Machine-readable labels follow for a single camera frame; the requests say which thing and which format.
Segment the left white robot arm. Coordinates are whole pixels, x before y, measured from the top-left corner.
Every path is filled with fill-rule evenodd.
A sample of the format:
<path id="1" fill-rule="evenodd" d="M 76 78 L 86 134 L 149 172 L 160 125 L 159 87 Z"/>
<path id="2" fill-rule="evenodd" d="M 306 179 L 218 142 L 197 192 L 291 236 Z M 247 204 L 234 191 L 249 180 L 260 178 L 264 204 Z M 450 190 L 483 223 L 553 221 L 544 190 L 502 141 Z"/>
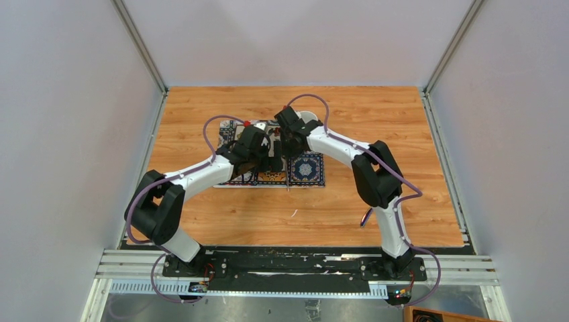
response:
<path id="1" fill-rule="evenodd" d="M 244 126 L 234 143 L 218 148 L 210 159 L 167 174 L 145 173 L 125 211 L 128 228 L 137 229 L 147 242 L 176 256 L 187 276 L 200 276 L 206 262 L 198 254 L 201 244 L 180 226 L 185 202 L 253 171 L 267 159 L 270 147 L 267 123 L 255 123 Z"/>

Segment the silver fork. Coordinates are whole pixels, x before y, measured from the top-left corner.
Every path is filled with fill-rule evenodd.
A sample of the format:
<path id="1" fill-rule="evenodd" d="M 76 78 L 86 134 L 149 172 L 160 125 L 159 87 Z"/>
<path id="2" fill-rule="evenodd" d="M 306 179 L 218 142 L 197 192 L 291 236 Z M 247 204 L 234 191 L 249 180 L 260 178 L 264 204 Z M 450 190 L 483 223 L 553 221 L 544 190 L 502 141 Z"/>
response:
<path id="1" fill-rule="evenodd" d="M 289 159 L 287 157 L 284 157 L 284 170 L 285 170 L 287 192 L 290 192 L 291 186 L 290 186 Z"/>

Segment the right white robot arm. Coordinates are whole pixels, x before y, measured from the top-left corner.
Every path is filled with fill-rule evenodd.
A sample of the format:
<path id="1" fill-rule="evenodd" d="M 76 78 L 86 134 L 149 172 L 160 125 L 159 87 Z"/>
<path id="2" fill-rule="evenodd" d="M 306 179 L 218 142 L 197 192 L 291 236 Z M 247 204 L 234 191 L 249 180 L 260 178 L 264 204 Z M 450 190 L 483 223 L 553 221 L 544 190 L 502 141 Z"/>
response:
<path id="1" fill-rule="evenodd" d="M 405 243 L 401 206 L 402 174 L 388 146 L 359 142 L 330 129 L 312 112 L 284 107 L 275 115 L 282 154 L 296 158 L 306 151 L 329 156 L 352 169 L 360 198 L 376 214 L 382 237 L 383 270 L 392 280 L 410 271 L 413 251 Z"/>

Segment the colourful patterned placemat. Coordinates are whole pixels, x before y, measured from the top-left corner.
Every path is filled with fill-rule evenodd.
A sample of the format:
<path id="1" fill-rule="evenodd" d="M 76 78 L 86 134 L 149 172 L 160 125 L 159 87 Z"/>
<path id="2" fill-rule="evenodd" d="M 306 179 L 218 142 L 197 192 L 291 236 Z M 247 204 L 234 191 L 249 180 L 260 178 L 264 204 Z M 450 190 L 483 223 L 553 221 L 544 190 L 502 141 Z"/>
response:
<path id="1" fill-rule="evenodd" d="M 247 125 L 255 123 L 267 123 L 267 134 L 270 138 L 270 150 L 268 158 L 253 173 L 247 172 L 233 180 L 217 184 L 217 188 L 286 188 L 284 156 L 283 171 L 271 172 L 271 157 L 273 156 L 272 144 L 280 141 L 280 128 L 275 120 L 247 120 L 239 123 L 233 120 L 222 121 L 219 126 L 219 144 L 227 144 L 237 140 Z M 306 151 L 297 158 L 289 158 L 290 186 L 292 187 L 324 187 L 325 171 L 323 155 L 316 152 Z"/>

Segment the white mug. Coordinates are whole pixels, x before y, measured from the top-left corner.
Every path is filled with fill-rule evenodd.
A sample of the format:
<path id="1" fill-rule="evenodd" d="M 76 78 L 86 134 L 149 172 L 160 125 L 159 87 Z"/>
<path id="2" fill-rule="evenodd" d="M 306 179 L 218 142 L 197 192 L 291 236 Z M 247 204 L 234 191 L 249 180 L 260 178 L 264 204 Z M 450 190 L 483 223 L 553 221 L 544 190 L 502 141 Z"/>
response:
<path id="1" fill-rule="evenodd" d="M 296 114 L 305 123 L 308 123 L 310 121 L 319 121 L 318 116 L 310 111 L 297 111 Z"/>

